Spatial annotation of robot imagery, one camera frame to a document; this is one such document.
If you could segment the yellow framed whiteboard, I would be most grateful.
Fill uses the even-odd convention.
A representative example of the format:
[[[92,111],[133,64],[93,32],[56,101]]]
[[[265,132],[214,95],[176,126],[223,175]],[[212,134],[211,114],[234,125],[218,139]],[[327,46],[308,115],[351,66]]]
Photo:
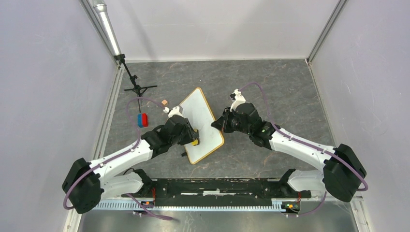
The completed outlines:
[[[182,115],[199,133],[199,143],[184,146],[188,160],[196,164],[224,145],[225,139],[211,126],[216,119],[201,88],[197,87],[181,103]]]

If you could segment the yellow whiteboard eraser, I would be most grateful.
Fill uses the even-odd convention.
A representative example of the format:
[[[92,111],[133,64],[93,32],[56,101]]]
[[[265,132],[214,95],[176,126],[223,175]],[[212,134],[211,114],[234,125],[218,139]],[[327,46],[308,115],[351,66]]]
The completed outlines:
[[[197,146],[199,143],[200,143],[200,142],[199,142],[199,139],[196,139],[196,140],[192,141],[190,144],[191,144],[192,146]]]

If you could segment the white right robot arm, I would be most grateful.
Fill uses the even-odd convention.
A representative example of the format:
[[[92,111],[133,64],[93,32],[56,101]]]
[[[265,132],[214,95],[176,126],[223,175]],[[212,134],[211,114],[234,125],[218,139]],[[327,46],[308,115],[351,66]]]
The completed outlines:
[[[262,120],[252,103],[226,107],[211,126],[223,133],[241,132],[257,146],[282,152],[302,160],[314,171],[291,171],[280,182],[279,191],[292,197],[298,191],[327,191],[343,202],[350,202],[366,176],[366,171],[351,147],[313,143],[295,136],[276,124]]]

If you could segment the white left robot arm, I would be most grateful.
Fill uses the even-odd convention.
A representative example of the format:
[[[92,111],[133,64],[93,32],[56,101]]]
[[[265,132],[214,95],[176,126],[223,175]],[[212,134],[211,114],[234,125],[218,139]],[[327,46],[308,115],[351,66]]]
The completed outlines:
[[[101,159],[77,159],[65,177],[63,208],[83,214],[93,209],[103,198],[126,193],[148,196],[152,184],[136,173],[119,173],[141,162],[166,153],[173,145],[187,145],[199,140],[199,132],[189,120],[171,116],[166,123],[145,132],[131,145]]]

